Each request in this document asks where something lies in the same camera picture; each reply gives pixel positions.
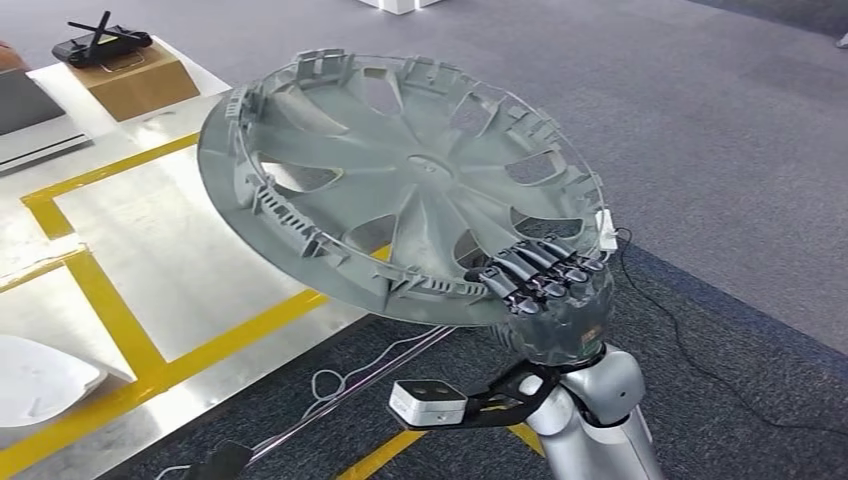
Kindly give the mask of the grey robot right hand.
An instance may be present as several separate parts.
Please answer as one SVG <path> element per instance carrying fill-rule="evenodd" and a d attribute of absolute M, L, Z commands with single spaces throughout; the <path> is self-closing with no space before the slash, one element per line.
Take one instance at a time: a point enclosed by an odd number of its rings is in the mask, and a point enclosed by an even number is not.
<path fill-rule="evenodd" d="M 607 262 L 556 234 L 480 255 L 464 278 L 486 285 L 507 310 L 489 328 L 507 349 L 547 366 L 587 363 L 604 352 L 614 280 Z"/>

